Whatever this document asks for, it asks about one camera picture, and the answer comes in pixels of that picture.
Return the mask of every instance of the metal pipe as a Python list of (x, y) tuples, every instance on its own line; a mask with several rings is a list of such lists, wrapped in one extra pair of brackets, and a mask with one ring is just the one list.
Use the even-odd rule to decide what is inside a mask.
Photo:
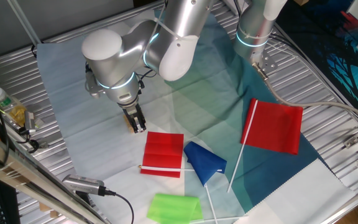
[(234, 49), (248, 62), (260, 63), (265, 44), (287, 0), (254, 0), (241, 15)]
[(18, 18), (19, 22), (22, 24), (22, 27), (27, 32), (27, 35), (30, 37), (32, 44), (34, 46), (37, 46), (37, 44), (41, 44), (41, 40), (38, 38), (37, 34), (35, 33), (34, 29), (32, 28), (29, 20), (25, 16), (19, 3), (17, 3), (16, 0), (7, 0), (7, 2), (11, 6), (11, 8), (12, 8), (13, 12), (15, 13), (16, 17)]

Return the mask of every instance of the teal cloth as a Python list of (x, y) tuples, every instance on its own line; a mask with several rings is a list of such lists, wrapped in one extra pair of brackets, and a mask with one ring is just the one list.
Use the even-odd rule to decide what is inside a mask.
[[(176, 121), (227, 160), (225, 175), (230, 180), (250, 99), (276, 103), (275, 98), (252, 66), (235, 53), (214, 16), (206, 21), (187, 74), (167, 83), (176, 90)], [(232, 189), (247, 212), (318, 157), (304, 136), (297, 156), (246, 146)], [(186, 181), (186, 193), (187, 189), (193, 187)]]

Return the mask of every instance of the green fabric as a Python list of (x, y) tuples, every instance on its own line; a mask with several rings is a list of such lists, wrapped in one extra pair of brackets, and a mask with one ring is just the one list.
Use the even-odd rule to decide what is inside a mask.
[(147, 218), (160, 224), (189, 224), (202, 220), (200, 200), (196, 197), (156, 194)]

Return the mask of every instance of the grey cable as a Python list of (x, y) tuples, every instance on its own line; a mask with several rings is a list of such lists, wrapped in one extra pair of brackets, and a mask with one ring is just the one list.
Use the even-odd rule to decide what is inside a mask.
[(273, 86), (272, 86), (272, 84), (270, 84), (268, 79), (265, 80), (265, 83), (266, 83), (267, 87), (269, 88), (269, 90), (273, 93), (274, 97), (276, 97), (276, 99), (278, 101), (280, 101), (288, 106), (300, 106), (300, 107), (320, 106), (320, 105), (337, 106), (340, 108), (344, 108), (345, 110), (353, 111), (353, 112), (355, 112), (355, 114), (358, 115), (358, 109), (355, 109), (351, 106), (347, 106), (343, 103), (328, 102), (328, 101), (321, 101), (321, 102), (314, 102), (314, 103), (291, 103), (291, 102), (288, 102), (287, 100), (284, 100), (276, 93), (276, 91), (273, 89)]

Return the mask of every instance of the metal grating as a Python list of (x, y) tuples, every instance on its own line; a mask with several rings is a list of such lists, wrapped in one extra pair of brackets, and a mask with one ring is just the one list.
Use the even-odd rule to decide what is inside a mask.
[[(63, 42), (136, 16), (144, 10), (156, 9), (161, 6), (162, 1), (159, 1), (73, 30), (45, 42)], [(234, 39), (238, 17), (222, 1), (214, 4), (212, 13), (226, 29), (231, 39)], [(274, 40), (270, 40), (269, 43), (277, 44)], [(281, 47), (280, 43), (276, 47), (285, 49), (285, 47)], [(266, 48), (266, 52), (278, 65), (276, 72), (268, 74), (269, 79), (278, 94), (284, 99), (297, 103), (340, 101), (332, 89), (325, 84), (319, 73), (313, 70), (313, 67), (309, 69), (301, 63), (299, 57), (269, 46)], [(61, 180), (67, 174), (75, 174), (70, 155), (42, 83), (37, 61), (33, 57), (30, 47), (0, 57), (0, 86), (23, 102), (29, 110), (35, 113), (36, 118), (41, 118), (45, 122), (34, 138), (47, 141), (48, 149), (34, 153), (34, 157)], [(358, 170), (354, 168), (358, 159), (358, 146), (349, 150), (343, 145), (345, 139), (358, 132), (358, 122), (341, 109), (317, 106), (304, 110), (301, 130), (342, 182), (358, 192)], [(18, 193), (17, 199), (21, 223), (64, 223), (67, 221), (64, 216), (50, 218), (48, 213), (39, 211), (36, 200), (23, 193)]]

